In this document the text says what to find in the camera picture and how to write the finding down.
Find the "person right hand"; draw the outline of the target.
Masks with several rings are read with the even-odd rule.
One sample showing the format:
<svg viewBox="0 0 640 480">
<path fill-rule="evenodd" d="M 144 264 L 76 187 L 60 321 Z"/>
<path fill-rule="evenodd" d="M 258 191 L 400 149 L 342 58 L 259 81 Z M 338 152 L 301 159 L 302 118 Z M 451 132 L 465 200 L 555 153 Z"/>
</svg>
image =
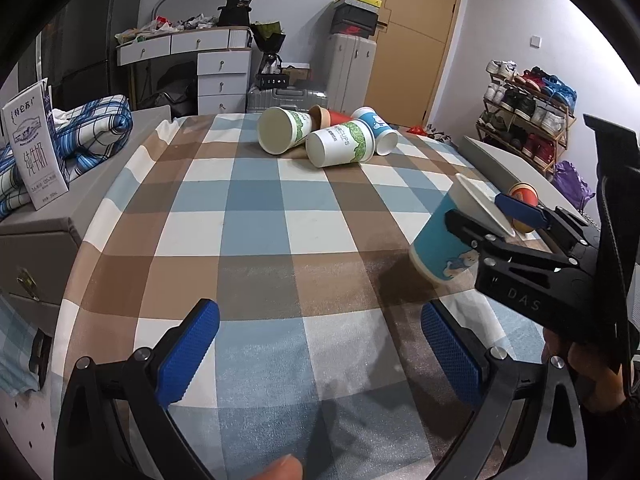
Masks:
<svg viewBox="0 0 640 480">
<path fill-rule="evenodd" d="M 567 351 L 567 362 L 582 378 L 592 383 L 591 392 L 585 400 L 588 411 L 598 415 L 615 415 L 639 421 L 639 399 L 636 396 L 626 396 L 624 385 L 624 371 L 634 374 L 631 364 L 620 366 L 614 373 L 600 358 L 579 344 L 572 344 Z"/>
</svg>

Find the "person left hand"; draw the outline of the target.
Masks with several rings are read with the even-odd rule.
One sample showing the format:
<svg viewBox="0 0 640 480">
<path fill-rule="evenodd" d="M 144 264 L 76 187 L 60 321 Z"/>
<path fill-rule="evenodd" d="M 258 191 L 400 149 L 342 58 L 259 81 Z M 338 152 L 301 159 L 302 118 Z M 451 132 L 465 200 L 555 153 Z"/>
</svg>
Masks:
<svg viewBox="0 0 640 480">
<path fill-rule="evenodd" d="M 302 480 L 302 463 L 293 455 L 282 456 L 250 480 Z"/>
</svg>

